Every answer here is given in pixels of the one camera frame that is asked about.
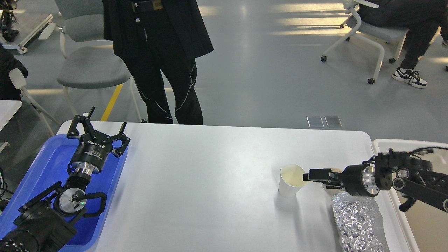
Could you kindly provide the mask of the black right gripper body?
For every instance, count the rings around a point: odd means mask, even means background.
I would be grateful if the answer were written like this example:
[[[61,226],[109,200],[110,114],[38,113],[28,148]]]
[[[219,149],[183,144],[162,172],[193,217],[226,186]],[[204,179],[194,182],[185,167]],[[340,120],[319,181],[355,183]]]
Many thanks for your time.
[[[351,196],[375,197],[380,192],[375,181],[375,168],[370,165],[347,166],[338,174],[338,179]]]

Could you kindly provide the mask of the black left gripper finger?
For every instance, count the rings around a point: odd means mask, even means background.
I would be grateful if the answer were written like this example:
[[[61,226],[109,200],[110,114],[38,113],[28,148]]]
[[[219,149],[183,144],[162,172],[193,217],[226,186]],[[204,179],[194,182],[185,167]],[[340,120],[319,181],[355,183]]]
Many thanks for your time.
[[[95,129],[93,125],[91,124],[91,115],[94,113],[94,110],[96,108],[92,107],[91,110],[87,113],[86,116],[84,115],[75,115],[72,123],[68,129],[68,132],[66,134],[66,137],[68,139],[80,139],[80,132],[77,129],[78,124],[82,124],[84,128],[84,133],[91,137],[91,139],[96,139]]]
[[[127,149],[130,143],[130,138],[127,137],[127,135],[124,133],[126,125],[127,123],[124,122],[121,125],[118,134],[115,134],[113,136],[107,136],[105,140],[105,151],[107,153],[112,153],[117,158],[121,157],[124,154],[125,150]],[[113,143],[117,141],[120,141],[121,145],[119,147],[114,147]]]

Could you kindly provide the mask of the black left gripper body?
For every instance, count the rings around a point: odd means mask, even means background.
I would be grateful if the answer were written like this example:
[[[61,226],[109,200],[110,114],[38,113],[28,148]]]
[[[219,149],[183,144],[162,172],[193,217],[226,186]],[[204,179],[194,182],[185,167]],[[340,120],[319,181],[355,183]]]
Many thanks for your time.
[[[113,150],[112,143],[117,140],[116,136],[109,136],[100,131],[83,134],[68,164],[68,174],[82,169],[88,170],[87,174],[101,173],[109,153]]]

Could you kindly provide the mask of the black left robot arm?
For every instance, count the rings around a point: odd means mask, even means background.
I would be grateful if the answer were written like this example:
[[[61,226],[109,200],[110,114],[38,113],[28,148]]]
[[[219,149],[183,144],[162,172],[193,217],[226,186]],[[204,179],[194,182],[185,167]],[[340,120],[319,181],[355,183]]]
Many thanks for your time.
[[[118,184],[130,138],[75,115],[66,137],[45,142],[1,215],[2,252],[78,252],[95,242]]]

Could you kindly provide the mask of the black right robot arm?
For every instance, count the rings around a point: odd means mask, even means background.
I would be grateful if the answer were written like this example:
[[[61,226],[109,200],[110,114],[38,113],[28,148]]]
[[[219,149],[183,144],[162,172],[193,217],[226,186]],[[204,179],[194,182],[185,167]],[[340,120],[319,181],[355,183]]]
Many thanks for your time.
[[[337,172],[330,168],[311,169],[302,177],[304,182],[320,182],[328,189],[344,190],[351,196],[375,197],[381,190],[394,189],[406,201],[399,206],[408,211],[417,201],[447,212],[447,175],[433,170],[425,154],[435,147],[421,147],[408,152],[389,149],[360,165],[347,166]]]

